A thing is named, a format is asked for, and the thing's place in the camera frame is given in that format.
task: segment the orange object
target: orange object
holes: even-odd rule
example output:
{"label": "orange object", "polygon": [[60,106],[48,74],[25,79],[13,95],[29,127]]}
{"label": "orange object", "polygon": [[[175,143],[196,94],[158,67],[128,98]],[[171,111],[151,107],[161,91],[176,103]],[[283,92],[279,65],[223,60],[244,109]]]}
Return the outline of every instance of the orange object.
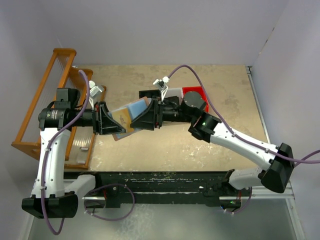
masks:
{"label": "orange object", "polygon": [[[53,50],[52,57],[49,64],[43,74],[42,80],[37,87],[35,95],[31,101],[31,104],[27,110],[21,127],[17,133],[15,140],[12,142],[12,146],[30,157],[39,160],[41,151],[41,138],[38,114],[42,109],[56,99],[57,88],[76,88],[81,92],[79,103],[82,103],[86,95],[86,85],[84,80],[79,76],[78,71],[80,68],[72,67],[72,63],[77,52],[71,48],[55,48]],[[90,69],[82,69],[90,80],[93,71]],[[103,92],[101,100],[103,101],[106,91]],[[70,152],[72,150],[73,142],[77,128],[73,127],[70,139],[66,148],[65,160],[70,158]],[[87,152],[85,164],[65,164],[67,169],[88,169],[93,148],[93,142],[95,135],[89,137],[91,142],[89,143],[89,150]]]}

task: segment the red object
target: red object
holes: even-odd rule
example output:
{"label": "red object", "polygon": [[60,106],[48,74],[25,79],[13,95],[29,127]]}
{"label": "red object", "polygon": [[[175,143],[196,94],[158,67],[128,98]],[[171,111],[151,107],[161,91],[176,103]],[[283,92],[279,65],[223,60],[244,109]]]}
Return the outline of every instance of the red object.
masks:
{"label": "red object", "polygon": [[206,106],[204,110],[208,113],[209,112],[209,104],[207,97],[205,95],[204,90],[202,89],[201,86],[187,86],[182,88],[183,95],[185,95],[187,92],[197,92],[201,95],[202,99],[206,102]]}
{"label": "red object", "polygon": [[103,189],[103,195],[104,195],[104,199],[107,200],[107,191],[105,189]]}

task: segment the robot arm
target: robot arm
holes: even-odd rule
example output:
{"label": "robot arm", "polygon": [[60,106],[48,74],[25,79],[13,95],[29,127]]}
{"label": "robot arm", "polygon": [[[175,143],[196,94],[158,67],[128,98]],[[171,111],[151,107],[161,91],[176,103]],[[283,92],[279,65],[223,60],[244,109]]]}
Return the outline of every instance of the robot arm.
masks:
{"label": "robot arm", "polygon": [[[197,92],[187,92],[180,104],[178,97],[165,98],[168,90],[165,82],[155,81],[159,90],[140,91],[139,97],[148,97],[151,102],[132,123],[132,128],[154,130],[160,128],[164,121],[190,123],[188,131],[197,138],[208,143],[226,147],[253,161],[257,168],[245,170],[230,170],[224,177],[222,189],[238,191],[246,187],[265,186],[271,191],[283,193],[294,165],[274,154],[240,141],[232,135],[221,120],[205,112],[206,102]],[[58,88],[58,100],[54,108],[45,108],[39,114],[39,128],[41,129],[41,154],[37,179],[33,186],[31,197],[22,200],[22,208],[38,217],[43,218],[41,209],[41,174],[42,162],[46,151],[49,151],[45,169],[45,205],[49,218],[73,218],[78,209],[78,199],[96,187],[95,176],[80,175],[71,185],[64,186],[64,158],[70,129],[64,130],[53,142],[51,149],[46,149],[48,141],[62,127],[66,126],[80,110],[76,109],[79,91],[70,88]],[[109,135],[125,133],[126,130],[108,114],[105,102],[98,102],[86,109],[84,114],[73,124],[73,127],[92,127],[94,133]],[[279,154],[292,157],[291,148],[282,144],[261,142],[239,131],[233,130],[245,140],[263,145],[265,148]]]}
{"label": "robot arm", "polygon": [[[284,160],[269,151],[245,143],[228,131],[222,121],[204,111],[206,102],[197,92],[187,92],[181,104],[174,97],[164,98],[157,91],[140,91],[140,97],[152,98],[149,107],[131,123],[132,128],[154,130],[160,128],[163,121],[188,122],[188,131],[198,140],[228,148],[254,162],[257,167],[245,170],[231,170],[227,175],[228,183],[237,190],[264,186],[267,189],[283,193],[294,169],[293,162]],[[261,142],[244,133],[234,130],[234,133],[243,139],[263,146],[286,157],[293,157],[292,149],[285,143],[280,147],[274,144]]]}

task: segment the red box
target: red box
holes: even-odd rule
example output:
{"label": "red box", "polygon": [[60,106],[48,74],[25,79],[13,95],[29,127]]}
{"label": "red box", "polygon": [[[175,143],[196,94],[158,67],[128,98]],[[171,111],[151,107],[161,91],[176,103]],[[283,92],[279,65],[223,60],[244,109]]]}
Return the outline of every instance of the red box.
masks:
{"label": "red box", "polygon": [[206,97],[206,94],[201,86],[187,86],[182,88],[183,95],[185,95],[187,92],[197,92],[201,95],[202,99],[206,102],[206,106],[204,110],[208,113],[209,112],[209,103]]}

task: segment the tabletop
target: tabletop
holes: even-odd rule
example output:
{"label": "tabletop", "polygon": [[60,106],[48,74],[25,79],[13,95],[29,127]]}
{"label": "tabletop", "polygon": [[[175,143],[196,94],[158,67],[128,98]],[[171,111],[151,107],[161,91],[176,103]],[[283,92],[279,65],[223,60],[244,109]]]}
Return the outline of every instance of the tabletop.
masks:
{"label": "tabletop", "polygon": [[[92,80],[107,87],[110,111],[152,90],[155,79],[168,75],[176,65],[82,65],[93,70]],[[220,114],[228,124],[260,141],[267,141],[253,89],[243,65],[191,65]],[[169,88],[198,86],[187,68],[178,70]],[[216,115],[212,109],[209,113]],[[255,167],[231,150],[200,141],[188,132],[188,123],[166,123],[154,131],[141,130],[119,141],[111,135],[96,136],[91,171],[227,171]]]}

